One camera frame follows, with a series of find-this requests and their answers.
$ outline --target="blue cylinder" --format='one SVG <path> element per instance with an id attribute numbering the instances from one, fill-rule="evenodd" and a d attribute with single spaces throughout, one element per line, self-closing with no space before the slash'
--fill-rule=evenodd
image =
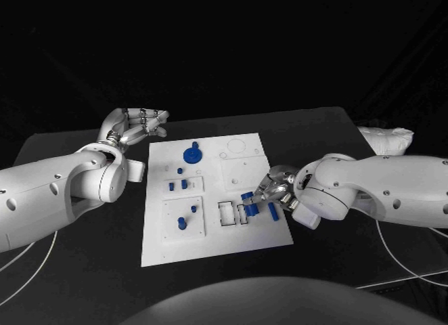
<path id="1" fill-rule="evenodd" d="M 248 192 L 241 195 L 241 199 L 245 200 L 245 198 L 251 198 L 254 196 L 252 192 Z M 254 217 L 259 214 L 258 205 L 252 203 L 251 205 L 245 205 L 245 212 L 248 217 Z"/>
<path id="2" fill-rule="evenodd" d="M 271 210 L 271 214 L 272 214 L 272 219 L 274 219 L 274 221 L 277 221 L 279 219 L 279 216 L 277 215 L 274 203 L 269 202 L 268 206 L 269 206 L 269 210 Z"/>
<path id="3" fill-rule="evenodd" d="M 177 227 L 184 230 L 187 227 L 186 220 L 183 217 L 177 218 Z"/>
<path id="4" fill-rule="evenodd" d="M 192 143 L 192 147 L 183 153 L 183 159 L 189 164 L 197 164 L 202 161 L 202 151 L 197 142 Z"/>

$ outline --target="white board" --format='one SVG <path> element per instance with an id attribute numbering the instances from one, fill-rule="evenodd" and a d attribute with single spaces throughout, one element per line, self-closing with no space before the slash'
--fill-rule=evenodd
<path id="1" fill-rule="evenodd" d="M 183 153 L 193 142 L 203 157 L 189 164 Z M 256 216 L 243 212 L 241 195 L 256 190 L 269 168 L 258 133 L 150 144 L 143 267 L 294 243 L 278 205 L 278 221 L 267 203 Z"/>

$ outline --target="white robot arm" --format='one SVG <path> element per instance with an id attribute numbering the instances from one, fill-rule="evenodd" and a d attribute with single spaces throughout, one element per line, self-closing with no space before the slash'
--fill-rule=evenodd
<path id="1" fill-rule="evenodd" d="M 265 200 L 311 229 L 321 218 L 343 220 L 350 209 L 380 221 L 448 228 L 448 159 L 327 154 L 303 169 L 271 168 L 243 204 Z"/>
<path id="2" fill-rule="evenodd" d="M 147 136 L 166 137 L 159 127 L 169 112 L 115 109 L 98 141 L 74 154 L 0 171 L 0 253 L 22 247 L 75 222 L 105 202 L 115 202 L 125 182 L 141 182 L 144 163 L 128 160 L 128 146 Z"/>

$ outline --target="cable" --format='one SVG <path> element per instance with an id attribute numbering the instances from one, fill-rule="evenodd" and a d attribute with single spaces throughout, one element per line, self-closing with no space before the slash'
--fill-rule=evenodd
<path id="1" fill-rule="evenodd" d="M 16 258 L 0 268 L 0 272 L 4 271 L 4 269 L 9 267 L 9 265 L 23 256 L 23 254 L 28 252 L 28 250 L 32 248 L 35 243 L 29 245 L 26 250 L 16 256 Z"/>
<path id="2" fill-rule="evenodd" d="M 45 265 L 45 262 L 48 260 L 48 257 L 51 256 L 51 251 L 53 249 L 53 246 L 55 246 L 55 241 L 56 241 L 56 236 L 58 236 L 58 232 L 55 232 L 55 237 L 53 237 L 53 242 L 51 243 L 51 249 L 48 251 L 48 254 L 46 254 L 46 257 L 45 257 L 45 260 L 40 264 L 40 267 L 38 268 L 36 272 L 33 273 L 29 281 L 25 283 L 25 285 L 22 285 L 20 289 L 15 292 L 15 294 L 12 294 L 12 296 L 0 303 L 0 307 L 12 300 L 13 296 L 23 290 L 23 288 L 28 286 L 28 284 L 30 283 L 30 281 L 33 280 L 33 277 L 38 275 L 43 265 Z"/>
<path id="3" fill-rule="evenodd" d="M 383 238 L 383 233 L 382 233 L 382 229 L 380 229 L 380 222 L 376 220 L 377 222 L 377 232 L 380 233 L 380 237 L 382 237 L 382 241 L 383 241 L 383 245 L 386 247 L 386 250 L 387 250 L 387 253 L 392 255 L 392 258 L 395 259 L 395 261 L 398 262 L 398 264 L 402 266 L 402 268 L 411 273 L 413 274 L 419 279 L 422 279 L 423 281 L 426 282 L 431 282 L 432 284 L 436 284 L 438 286 L 445 286 L 448 287 L 448 284 L 444 284 L 444 283 L 438 283 L 435 281 L 431 281 L 429 279 L 425 279 L 419 274 L 415 274 L 403 265 L 402 265 L 402 262 L 396 259 L 396 256 L 392 254 L 392 251 L 389 250 L 389 247 L 387 247 L 387 244 L 386 244 L 386 241 L 385 241 L 385 238 Z"/>
<path id="4" fill-rule="evenodd" d="M 439 232 L 435 228 L 429 228 L 429 230 L 434 230 L 439 235 L 445 236 L 448 238 L 448 235 Z"/>

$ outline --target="gray table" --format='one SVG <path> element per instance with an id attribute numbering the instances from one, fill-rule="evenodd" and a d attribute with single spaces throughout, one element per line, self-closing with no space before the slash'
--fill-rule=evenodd
<path id="1" fill-rule="evenodd" d="M 375 151 L 343 108 L 317 108 L 170 122 L 169 136 L 134 145 L 127 158 L 148 162 L 148 143 L 259 133 L 271 166 L 303 167 L 327 153 L 356 159 Z M 35 134 L 15 165 L 75 152 L 98 129 Z M 411 277 L 396 265 L 370 217 L 351 210 L 343 221 L 310 230 L 287 215 L 295 244 L 259 251 L 141 267 L 147 179 L 128 183 L 114 204 L 89 211 L 59 231 L 48 263 L 22 293 L 0 308 L 0 323 L 117 324 L 151 304 L 203 285 L 254 276 L 317 278 L 354 287 Z M 448 270 L 448 257 L 428 229 L 383 223 L 389 247 L 418 274 Z M 53 236 L 0 274 L 0 301 L 22 286 L 46 255 Z M 20 252 L 0 254 L 0 265 Z"/>

